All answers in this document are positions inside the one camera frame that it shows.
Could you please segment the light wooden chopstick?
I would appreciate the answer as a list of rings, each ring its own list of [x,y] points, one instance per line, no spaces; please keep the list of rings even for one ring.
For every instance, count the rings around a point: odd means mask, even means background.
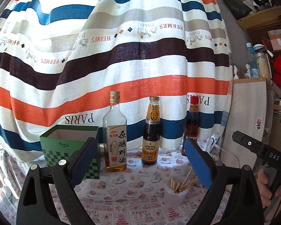
[[[182,192],[186,189],[189,189],[195,182],[198,181],[198,177],[196,176],[192,181],[188,182],[187,184],[185,184],[184,186],[181,186],[179,188],[179,191]]]

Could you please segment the pink cartoon sticker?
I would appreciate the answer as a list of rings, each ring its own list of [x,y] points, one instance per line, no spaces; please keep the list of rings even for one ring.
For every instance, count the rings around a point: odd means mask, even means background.
[[[260,131],[262,128],[262,117],[258,116],[257,120],[256,120],[256,130]]]

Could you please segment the light wooden board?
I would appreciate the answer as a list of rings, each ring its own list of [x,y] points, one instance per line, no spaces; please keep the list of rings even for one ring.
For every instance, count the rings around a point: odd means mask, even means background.
[[[269,143],[273,122],[274,90],[266,78],[233,81],[230,113],[225,130],[220,160],[228,167],[254,167],[256,155],[235,143],[232,135],[240,131],[265,144]],[[262,128],[256,130],[256,120],[262,117]]]

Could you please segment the wooden chopstick in cup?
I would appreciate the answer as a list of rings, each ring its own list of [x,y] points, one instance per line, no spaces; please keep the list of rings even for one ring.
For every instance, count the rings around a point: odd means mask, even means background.
[[[189,177],[190,177],[190,175],[192,174],[192,172],[193,172],[193,167],[192,167],[192,168],[190,169],[190,171],[188,172],[188,174],[187,174],[185,180],[184,180],[183,183],[182,183],[182,186],[184,186],[184,185],[186,184],[186,182],[187,182],[187,180],[189,179]]]

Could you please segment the translucent plastic cup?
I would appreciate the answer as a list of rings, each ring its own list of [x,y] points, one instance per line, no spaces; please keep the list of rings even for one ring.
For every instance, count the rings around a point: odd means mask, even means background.
[[[163,202],[165,203],[165,205],[167,205],[169,207],[177,207],[177,206],[181,205],[182,202],[185,200],[186,195],[190,191],[190,187],[184,191],[175,193],[175,191],[170,188],[170,182],[171,182],[171,179],[167,179],[164,182]]]

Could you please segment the white charging device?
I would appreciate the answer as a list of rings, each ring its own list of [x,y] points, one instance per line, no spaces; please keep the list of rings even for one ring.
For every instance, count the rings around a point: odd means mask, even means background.
[[[211,137],[207,139],[205,151],[211,153],[215,145],[217,144],[220,136],[218,133],[214,133]]]

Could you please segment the teddy bear print cloth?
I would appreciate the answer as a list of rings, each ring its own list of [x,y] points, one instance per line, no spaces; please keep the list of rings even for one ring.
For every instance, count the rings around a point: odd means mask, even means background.
[[[0,181],[14,199],[19,199],[31,163],[22,162],[10,155],[0,145]],[[141,151],[128,154],[127,168],[108,172],[101,164],[99,179],[85,179],[74,190],[80,199],[116,201],[144,199],[164,193],[164,182],[171,178],[187,177],[191,165],[180,150],[159,150],[157,164],[148,166],[141,162]]]

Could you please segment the green checkered box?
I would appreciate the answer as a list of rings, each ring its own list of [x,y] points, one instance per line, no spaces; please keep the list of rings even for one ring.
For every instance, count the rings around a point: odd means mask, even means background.
[[[98,126],[55,125],[40,136],[43,155],[48,167],[68,160],[88,138],[99,140]]]

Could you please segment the red cap vinegar bottle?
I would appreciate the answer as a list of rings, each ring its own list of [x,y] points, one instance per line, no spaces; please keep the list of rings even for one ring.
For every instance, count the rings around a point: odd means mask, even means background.
[[[186,126],[184,131],[184,138],[182,144],[181,154],[186,156],[185,153],[185,142],[187,139],[197,139],[198,137],[198,128],[199,128],[199,96],[192,95],[190,97],[190,108],[187,113]]]

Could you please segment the blue cap plastic bottle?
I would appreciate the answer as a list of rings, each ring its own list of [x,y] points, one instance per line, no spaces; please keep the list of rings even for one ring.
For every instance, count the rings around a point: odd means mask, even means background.
[[[251,43],[246,43],[251,78],[259,78],[259,68],[256,55]]]

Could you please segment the glass jar with grains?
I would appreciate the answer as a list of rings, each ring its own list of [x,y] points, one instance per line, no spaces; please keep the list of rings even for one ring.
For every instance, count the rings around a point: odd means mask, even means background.
[[[264,77],[271,80],[271,72],[268,64],[268,52],[266,48],[261,44],[256,44],[254,47],[256,62],[259,67],[259,75],[260,77]]]

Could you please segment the dark soy sauce bottle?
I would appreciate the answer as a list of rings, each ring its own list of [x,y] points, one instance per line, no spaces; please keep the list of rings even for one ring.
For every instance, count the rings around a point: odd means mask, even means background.
[[[159,97],[150,96],[143,129],[141,161],[152,166],[157,163],[160,144],[160,106]]]

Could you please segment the clear cooking wine bottle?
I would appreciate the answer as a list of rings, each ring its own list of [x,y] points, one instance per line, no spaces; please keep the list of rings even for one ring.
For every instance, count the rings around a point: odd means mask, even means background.
[[[103,120],[105,168],[110,172],[127,167],[127,118],[120,110],[120,92],[110,92],[110,109]]]

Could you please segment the pink cardboard box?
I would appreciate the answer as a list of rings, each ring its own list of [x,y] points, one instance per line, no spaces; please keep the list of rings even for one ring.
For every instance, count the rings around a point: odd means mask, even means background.
[[[281,50],[281,29],[268,31],[273,50]]]

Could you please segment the striped Hermes curtain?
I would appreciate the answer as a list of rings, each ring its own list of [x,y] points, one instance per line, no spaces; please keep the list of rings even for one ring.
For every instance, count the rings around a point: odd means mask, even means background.
[[[161,144],[182,141],[188,100],[201,139],[222,135],[231,104],[230,43],[216,0],[9,0],[0,13],[0,144],[31,161],[55,125],[102,126],[121,93],[130,148],[149,97]]]

